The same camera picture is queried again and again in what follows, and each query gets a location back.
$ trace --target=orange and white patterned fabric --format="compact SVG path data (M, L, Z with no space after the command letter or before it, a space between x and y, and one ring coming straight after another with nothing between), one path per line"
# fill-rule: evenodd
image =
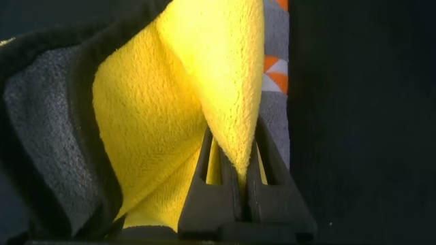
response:
M287 61L273 56L265 56L262 90L287 94Z
M288 0L264 0L265 61L262 90L288 90L289 13Z

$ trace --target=gray towel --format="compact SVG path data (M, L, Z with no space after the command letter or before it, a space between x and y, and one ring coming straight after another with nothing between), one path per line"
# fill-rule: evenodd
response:
M67 110L66 76L78 47L39 55L7 80L4 100L29 156L71 221L73 234L100 204Z

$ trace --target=dark surface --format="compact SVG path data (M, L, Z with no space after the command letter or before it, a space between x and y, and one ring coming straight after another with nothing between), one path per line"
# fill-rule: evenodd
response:
M134 2L0 0L0 39ZM434 242L434 7L292 0L290 9L291 171L317 241ZM0 183L0 227L20 227L19 205Z

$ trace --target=gray fabric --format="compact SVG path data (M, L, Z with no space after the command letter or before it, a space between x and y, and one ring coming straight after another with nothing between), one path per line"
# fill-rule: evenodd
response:
M290 139L286 115L287 95L281 92L262 91L259 115L264 119L281 158L290 167Z
M78 47L41 54L8 79L4 99L12 124L47 185L68 215L73 233L87 221L100 198L73 136L66 79Z
M264 0L265 55L289 61L289 12Z

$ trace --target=black plastic clip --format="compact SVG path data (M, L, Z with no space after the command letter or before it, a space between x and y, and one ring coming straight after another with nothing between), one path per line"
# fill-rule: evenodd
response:
M219 161L222 184L206 184L212 139L208 128L178 222L178 235L182 239L216 240L218 228L242 218L236 170L221 149Z

